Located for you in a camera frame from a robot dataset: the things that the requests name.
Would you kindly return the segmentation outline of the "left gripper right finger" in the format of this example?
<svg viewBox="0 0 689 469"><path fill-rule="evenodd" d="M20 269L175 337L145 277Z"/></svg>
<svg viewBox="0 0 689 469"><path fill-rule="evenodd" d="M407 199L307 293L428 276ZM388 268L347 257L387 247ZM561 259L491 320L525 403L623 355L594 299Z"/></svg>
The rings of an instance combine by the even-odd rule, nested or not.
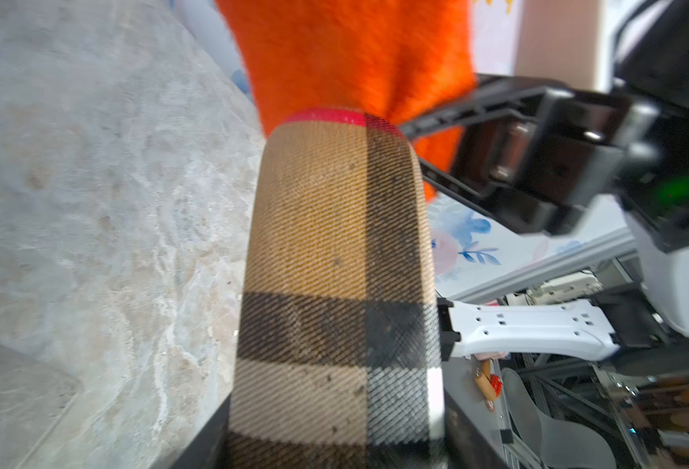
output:
<svg viewBox="0 0 689 469"><path fill-rule="evenodd" d="M499 455L479 429L447 393L445 402L445 441L449 469L507 469Z"/></svg>

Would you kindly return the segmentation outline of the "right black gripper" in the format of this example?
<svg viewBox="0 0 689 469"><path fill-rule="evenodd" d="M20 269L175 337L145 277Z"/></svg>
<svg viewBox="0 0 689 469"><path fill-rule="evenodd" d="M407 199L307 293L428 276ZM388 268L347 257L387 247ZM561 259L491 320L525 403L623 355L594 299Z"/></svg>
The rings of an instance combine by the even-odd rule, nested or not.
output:
<svg viewBox="0 0 689 469"><path fill-rule="evenodd" d="M412 142L460 134L439 192L521 235L570 233L611 193L657 248L689 247L689 1L674 1L606 93L485 75L472 93L401 125Z"/></svg>

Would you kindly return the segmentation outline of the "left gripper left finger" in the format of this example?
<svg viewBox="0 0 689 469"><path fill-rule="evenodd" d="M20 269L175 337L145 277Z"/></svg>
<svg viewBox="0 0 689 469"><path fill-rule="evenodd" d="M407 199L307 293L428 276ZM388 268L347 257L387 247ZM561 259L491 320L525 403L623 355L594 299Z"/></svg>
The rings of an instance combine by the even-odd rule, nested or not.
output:
<svg viewBox="0 0 689 469"><path fill-rule="evenodd" d="M230 396L207 421L195 438L184 448L160 456L151 469L214 469L226 463L225 445L228 434Z"/></svg>

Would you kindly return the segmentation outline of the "plaid eyeglass case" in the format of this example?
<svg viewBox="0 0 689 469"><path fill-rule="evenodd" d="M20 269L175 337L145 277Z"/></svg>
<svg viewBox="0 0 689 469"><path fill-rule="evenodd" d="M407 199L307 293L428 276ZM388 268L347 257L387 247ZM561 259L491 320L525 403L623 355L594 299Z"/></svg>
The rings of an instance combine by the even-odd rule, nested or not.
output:
<svg viewBox="0 0 689 469"><path fill-rule="evenodd" d="M297 113L262 155L224 464L443 468L444 430L415 152L367 113Z"/></svg>

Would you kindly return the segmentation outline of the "orange microfiber cloth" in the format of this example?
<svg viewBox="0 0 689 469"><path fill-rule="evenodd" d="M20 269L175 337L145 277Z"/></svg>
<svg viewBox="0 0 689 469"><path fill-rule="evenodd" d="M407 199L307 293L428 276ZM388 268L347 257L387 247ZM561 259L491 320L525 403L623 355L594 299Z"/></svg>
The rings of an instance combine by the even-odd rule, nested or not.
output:
<svg viewBox="0 0 689 469"><path fill-rule="evenodd" d="M313 109L401 125L477 86L468 1L219 1L264 133Z"/></svg>

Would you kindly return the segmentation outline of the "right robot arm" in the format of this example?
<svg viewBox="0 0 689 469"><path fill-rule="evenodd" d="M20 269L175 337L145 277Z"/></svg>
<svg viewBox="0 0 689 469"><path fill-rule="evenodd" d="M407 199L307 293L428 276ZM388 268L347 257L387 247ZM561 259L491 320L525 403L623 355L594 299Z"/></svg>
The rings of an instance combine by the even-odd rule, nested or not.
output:
<svg viewBox="0 0 689 469"><path fill-rule="evenodd" d="M617 199L641 285L550 306L440 302L445 358L546 353L626 375L689 367L689 1L673 1L614 68L606 92L485 75L475 91L401 125L411 141L460 134L426 182L521 234L566 235L592 199Z"/></svg>

